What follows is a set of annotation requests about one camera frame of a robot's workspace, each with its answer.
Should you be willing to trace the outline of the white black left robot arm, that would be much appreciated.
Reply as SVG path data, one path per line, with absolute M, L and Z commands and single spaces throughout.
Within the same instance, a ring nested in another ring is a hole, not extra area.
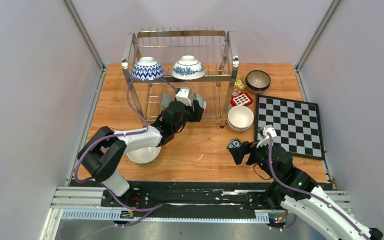
M 187 106 L 179 100 L 171 101 L 157 119 L 147 127 L 116 132 L 103 126 L 92 136 L 77 154 L 74 178 L 77 183 L 78 170 L 83 166 L 91 179 L 105 186 L 114 194 L 120 206 L 129 206 L 133 193 L 127 180 L 117 171 L 125 153 L 144 148 L 162 147 L 180 133 L 187 122 L 202 120 L 207 103 L 195 98 Z

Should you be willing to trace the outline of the pink brown bowl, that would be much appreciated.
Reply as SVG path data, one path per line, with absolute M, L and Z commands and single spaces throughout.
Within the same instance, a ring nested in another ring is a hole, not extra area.
M 254 95 L 261 95 L 264 91 L 266 91 L 268 88 L 267 87 L 264 87 L 264 88 L 252 88 L 252 87 L 247 87 L 247 92 L 250 93 L 250 94 L 254 94 Z

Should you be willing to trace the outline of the small celadon cup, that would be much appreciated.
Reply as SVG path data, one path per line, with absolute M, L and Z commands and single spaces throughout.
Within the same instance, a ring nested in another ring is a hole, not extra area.
M 198 102 L 198 106 L 205 111 L 207 107 L 207 102 L 204 100 L 204 98 L 200 94 L 194 93 L 192 96 L 192 100 L 193 101 L 196 100 Z
M 161 100 L 160 100 L 160 113 L 162 114 L 165 109 L 170 105 L 170 103 L 173 101 L 173 97 L 166 93 L 163 92 L 161 95 Z

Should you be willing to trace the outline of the cream bowl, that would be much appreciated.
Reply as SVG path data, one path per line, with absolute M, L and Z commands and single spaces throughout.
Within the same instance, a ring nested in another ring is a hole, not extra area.
M 236 130 L 246 130 L 254 122 L 253 111 L 244 105 L 233 106 L 227 114 L 227 122 Z
M 233 126 L 230 126 L 229 128 L 232 131 L 236 132 L 236 133 L 243 133 L 243 132 L 247 131 L 250 127 L 247 127 L 247 128 L 235 128 Z

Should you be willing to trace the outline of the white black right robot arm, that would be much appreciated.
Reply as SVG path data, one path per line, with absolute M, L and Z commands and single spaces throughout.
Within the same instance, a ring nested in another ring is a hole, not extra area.
M 312 177 L 295 167 L 292 155 L 280 144 L 257 147 L 256 142 L 244 141 L 230 143 L 227 149 L 236 165 L 248 156 L 247 165 L 258 165 L 273 179 L 265 191 L 270 208 L 292 212 L 329 240 L 383 238 L 379 229 L 355 220 Z

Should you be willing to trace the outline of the steel two-tier dish rack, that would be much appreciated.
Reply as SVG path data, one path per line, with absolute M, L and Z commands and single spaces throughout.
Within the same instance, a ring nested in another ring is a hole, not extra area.
M 212 117 L 224 128 L 239 68 L 236 38 L 224 30 L 148 30 L 130 33 L 121 62 L 127 102 L 143 126 L 170 101 Z

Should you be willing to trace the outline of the dark blue floral bowl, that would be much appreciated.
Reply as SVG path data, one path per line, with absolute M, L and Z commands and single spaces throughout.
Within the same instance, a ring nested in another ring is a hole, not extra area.
M 271 85 L 271 77 L 262 70 L 252 70 L 245 78 L 246 86 L 249 88 L 269 88 Z

